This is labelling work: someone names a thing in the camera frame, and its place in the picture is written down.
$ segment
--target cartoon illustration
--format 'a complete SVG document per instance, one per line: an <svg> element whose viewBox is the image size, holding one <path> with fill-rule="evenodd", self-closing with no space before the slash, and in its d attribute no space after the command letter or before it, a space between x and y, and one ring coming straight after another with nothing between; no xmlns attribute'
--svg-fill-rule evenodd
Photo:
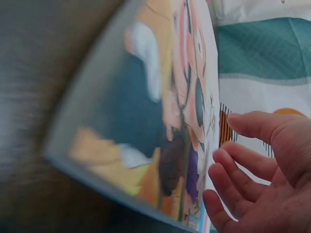
<svg viewBox="0 0 311 233"><path fill-rule="evenodd" d="M173 7L173 69L168 106L164 111L167 138L182 123L189 131L195 151L204 150L206 47L195 1L172 1Z"/></svg>
<svg viewBox="0 0 311 233"><path fill-rule="evenodd" d="M205 109L213 110L195 1L146 0L124 32L119 67L77 132L72 158L174 219L198 221L215 121L206 132Z"/></svg>

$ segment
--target fabric surface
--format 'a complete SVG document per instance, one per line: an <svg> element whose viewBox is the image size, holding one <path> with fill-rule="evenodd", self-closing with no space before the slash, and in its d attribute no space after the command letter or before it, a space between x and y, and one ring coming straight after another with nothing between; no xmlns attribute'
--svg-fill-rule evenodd
<svg viewBox="0 0 311 233"><path fill-rule="evenodd" d="M108 220L110 201L57 171L41 148L72 75L121 3L0 3L0 225L7 232L102 232Z"/></svg>
<svg viewBox="0 0 311 233"><path fill-rule="evenodd" d="M234 141L274 157L270 145L230 129L226 122L230 112L311 117L310 28L311 22L298 18L219 27L220 144ZM241 169L256 182L269 184Z"/></svg>
<svg viewBox="0 0 311 233"><path fill-rule="evenodd" d="M219 25L292 17L311 20L309 0L214 0Z"/></svg>

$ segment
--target book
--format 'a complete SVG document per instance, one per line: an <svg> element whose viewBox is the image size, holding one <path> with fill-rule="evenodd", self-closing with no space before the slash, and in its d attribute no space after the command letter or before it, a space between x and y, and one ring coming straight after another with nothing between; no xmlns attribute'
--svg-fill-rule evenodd
<svg viewBox="0 0 311 233"><path fill-rule="evenodd" d="M209 231L202 192L219 145L218 60L205 0L132 0L78 70L46 156L120 203Z"/></svg>

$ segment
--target purple clothing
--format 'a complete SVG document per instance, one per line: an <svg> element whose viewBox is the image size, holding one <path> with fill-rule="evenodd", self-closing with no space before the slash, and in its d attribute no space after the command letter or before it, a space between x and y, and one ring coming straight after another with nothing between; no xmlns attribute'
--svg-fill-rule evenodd
<svg viewBox="0 0 311 233"><path fill-rule="evenodd" d="M192 203L198 198L199 192L196 189L196 183L199 179L198 174L198 152L191 148L189 150L189 160L188 160L188 172L187 172L187 181L186 181L186 190L188 194L191 196Z"/></svg>

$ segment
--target character eye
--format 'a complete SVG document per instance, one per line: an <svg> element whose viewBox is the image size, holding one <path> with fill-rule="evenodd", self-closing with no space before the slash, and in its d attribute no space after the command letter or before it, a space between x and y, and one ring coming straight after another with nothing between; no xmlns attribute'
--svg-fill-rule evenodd
<svg viewBox="0 0 311 233"><path fill-rule="evenodd" d="M198 46L198 50L199 50L199 53L200 53L200 56L201 58L203 59L203 43L202 43L202 37L201 37L201 32L199 29L196 30L197 31L197 35L196 35L196 38L197 38L197 46Z"/></svg>
<svg viewBox="0 0 311 233"><path fill-rule="evenodd" d="M195 88L195 109L196 109L196 117L198 120L199 127L203 126L203 117L204 117L204 99L203 99L203 92L201 87L200 79L196 81L196 88Z"/></svg>

